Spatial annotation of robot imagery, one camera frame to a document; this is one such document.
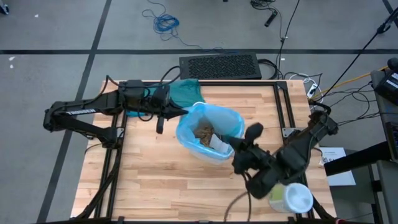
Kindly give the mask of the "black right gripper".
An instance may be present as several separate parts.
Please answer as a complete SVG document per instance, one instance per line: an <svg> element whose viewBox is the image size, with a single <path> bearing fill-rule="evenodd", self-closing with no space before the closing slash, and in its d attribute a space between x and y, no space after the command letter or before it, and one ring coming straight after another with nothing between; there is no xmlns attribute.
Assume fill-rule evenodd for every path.
<svg viewBox="0 0 398 224"><path fill-rule="evenodd" d="M258 144L254 144L254 140L261 136L263 130L261 123L254 123L246 129L244 139L215 134L220 141L231 145L234 149L232 166L235 174L243 174L249 169L279 173L276 158L270 151L265 151Z"/></svg>

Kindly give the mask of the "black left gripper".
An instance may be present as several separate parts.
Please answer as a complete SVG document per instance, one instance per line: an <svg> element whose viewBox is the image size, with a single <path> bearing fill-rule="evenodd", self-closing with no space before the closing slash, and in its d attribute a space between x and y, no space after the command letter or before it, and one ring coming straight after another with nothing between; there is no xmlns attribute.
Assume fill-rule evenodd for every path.
<svg viewBox="0 0 398 224"><path fill-rule="evenodd" d="M164 131L164 118L176 118L188 114L188 111L183 108L175 108L172 102L166 105L153 106L149 103L142 105L142 112L145 114L159 115L156 124L156 132L162 134Z"/></svg>

